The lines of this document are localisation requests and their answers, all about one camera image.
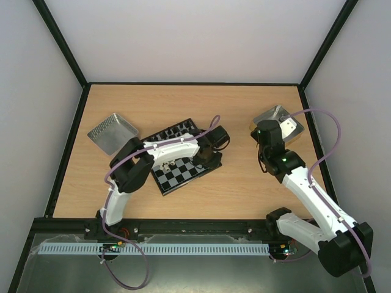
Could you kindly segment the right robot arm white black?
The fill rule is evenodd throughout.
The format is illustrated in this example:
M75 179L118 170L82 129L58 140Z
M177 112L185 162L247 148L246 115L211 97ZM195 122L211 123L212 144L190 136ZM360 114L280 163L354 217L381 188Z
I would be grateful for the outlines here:
M305 162L286 149L281 124L262 120L251 132L258 143L258 161L263 172L274 176L301 201L313 217L311 224L288 208L266 216L266 231L273 239L288 236L314 252L333 277L360 266L370 259L373 229L358 223L343 211L310 175Z

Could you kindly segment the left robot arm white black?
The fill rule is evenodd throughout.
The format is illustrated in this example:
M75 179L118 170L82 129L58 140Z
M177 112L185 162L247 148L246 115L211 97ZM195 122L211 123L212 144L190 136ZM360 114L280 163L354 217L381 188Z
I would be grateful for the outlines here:
M221 167L222 150L230 143L228 132L215 122L206 130L186 120L143 140L130 139L109 164L104 177L108 195L93 220L85 222L85 237L105 241L118 236L132 239L134 232L123 224L132 194L152 175L162 194Z

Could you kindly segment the pile of white pieces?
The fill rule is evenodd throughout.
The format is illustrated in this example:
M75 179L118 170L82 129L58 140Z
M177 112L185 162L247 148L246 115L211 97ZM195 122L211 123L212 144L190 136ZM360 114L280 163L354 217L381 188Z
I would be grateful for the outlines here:
M168 172L175 167L175 161L165 162L159 166L160 170Z

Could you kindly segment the black silver chess board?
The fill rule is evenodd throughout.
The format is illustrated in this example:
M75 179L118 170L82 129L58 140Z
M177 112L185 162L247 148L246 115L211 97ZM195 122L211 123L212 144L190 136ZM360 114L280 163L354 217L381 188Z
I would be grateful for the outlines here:
M160 141L165 139L176 138L197 126L191 118L178 122L166 129L160 130L144 139L142 141ZM159 166L153 167L151 170L161 194L163 196L183 187L187 183L202 177L214 169L197 168L194 164L193 158L181 158L175 160L175 167L168 172L159 169Z

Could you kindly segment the gold square tin box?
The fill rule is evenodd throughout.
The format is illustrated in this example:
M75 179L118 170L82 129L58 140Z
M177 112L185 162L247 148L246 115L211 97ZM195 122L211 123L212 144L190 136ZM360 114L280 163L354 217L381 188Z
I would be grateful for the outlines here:
M276 120L280 124L281 121L288 119L287 116L289 116L289 114L290 113L283 106L276 105L271 109L267 110L266 112L258 115L252 120L249 126L250 132L254 131L257 127L257 124L262 120ZM297 121L297 119L295 119L294 117L291 118L297 123L297 128L295 131L295 136L292 140L286 143L287 145L300 138L300 136L305 130L304 126L299 121Z

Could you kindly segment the silver embossed tin lid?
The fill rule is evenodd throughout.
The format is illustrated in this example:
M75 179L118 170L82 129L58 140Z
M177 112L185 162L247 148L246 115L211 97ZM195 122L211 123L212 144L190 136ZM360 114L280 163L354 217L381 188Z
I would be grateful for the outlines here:
M138 133L130 122L113 113L90 130L87 136L101 151L112 156Z

